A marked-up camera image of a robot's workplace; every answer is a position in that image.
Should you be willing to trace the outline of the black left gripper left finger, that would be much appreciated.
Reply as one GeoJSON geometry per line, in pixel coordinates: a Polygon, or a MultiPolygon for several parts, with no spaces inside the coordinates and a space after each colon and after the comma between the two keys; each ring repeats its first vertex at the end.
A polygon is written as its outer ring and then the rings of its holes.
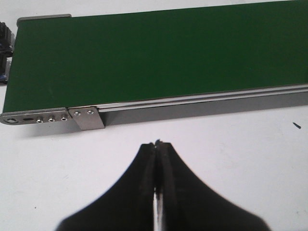
{"type": "Polygon", "coordinates": [[[154,144],[140,146],[121,178],[96,201],[65,218],[59,231],[152,231],[154,144]]]}

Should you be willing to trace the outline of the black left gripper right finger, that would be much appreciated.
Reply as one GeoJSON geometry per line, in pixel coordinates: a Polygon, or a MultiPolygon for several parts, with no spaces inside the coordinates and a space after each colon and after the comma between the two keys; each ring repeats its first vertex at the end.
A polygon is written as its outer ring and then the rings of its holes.
{"type": "Polygon", "coordinates": [[[260,217],[203,183],[171,143],[157,140],[158,220],[163,231],[268,231],[260,217]]]}

